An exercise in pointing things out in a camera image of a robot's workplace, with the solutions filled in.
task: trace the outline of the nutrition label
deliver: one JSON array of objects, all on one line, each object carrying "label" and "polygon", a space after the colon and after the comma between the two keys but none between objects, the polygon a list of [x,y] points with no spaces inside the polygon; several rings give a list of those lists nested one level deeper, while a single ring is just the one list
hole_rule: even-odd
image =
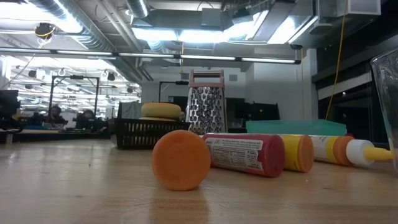
[{"label": "nutrition label", "polygon": [[207,138],[211,161],[215,166],[236,170],[262,170],[261,162],[257,161],[262,148],[261,140]]}]

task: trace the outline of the pink grater handle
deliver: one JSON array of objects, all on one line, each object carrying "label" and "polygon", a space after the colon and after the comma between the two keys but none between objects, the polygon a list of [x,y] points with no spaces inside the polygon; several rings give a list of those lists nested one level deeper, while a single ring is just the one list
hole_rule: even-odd
[{"label": "pink grater handle", "polygon": [[[219,83],[208,83],[208,82],[195,82],[195,78],[220,78]],[[190,87],[220,87],[224,88],[224,70],[220,71],[203,71],[203,72],[194,72],[191,70],[190,74]]]}]

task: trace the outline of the grater handle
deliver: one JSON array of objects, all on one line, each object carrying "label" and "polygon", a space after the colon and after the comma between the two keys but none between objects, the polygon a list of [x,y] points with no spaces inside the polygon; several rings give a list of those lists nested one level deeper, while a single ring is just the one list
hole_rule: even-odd
[{"label": "grater handle", "polygon": [[224,85],[224,70],[194,72],[192,69],[190,74],[190,83],[194,83],[195,78],[220,78],[220,83]]}]

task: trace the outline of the turquoise plastic box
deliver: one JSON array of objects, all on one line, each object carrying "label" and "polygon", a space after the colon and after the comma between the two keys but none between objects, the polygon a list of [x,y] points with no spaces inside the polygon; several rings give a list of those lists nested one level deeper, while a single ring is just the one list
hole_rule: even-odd
[{"label": "turquoise plastic box", "polygon": [[344,136],[345,124],[323,119],[308,121],[247,121],[248,133]]}]

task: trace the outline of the wooden tabletop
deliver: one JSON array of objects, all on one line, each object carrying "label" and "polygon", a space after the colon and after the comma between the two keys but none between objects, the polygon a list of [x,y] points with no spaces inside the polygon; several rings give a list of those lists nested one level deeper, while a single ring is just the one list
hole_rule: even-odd
[{"label": "wooden tabletop", "polygon": [[109,141],[0,146],[0,223],[397,223],[390,164],[316,163],[276,179],[211,169],[201,186],[159,185],[150,151]]}]

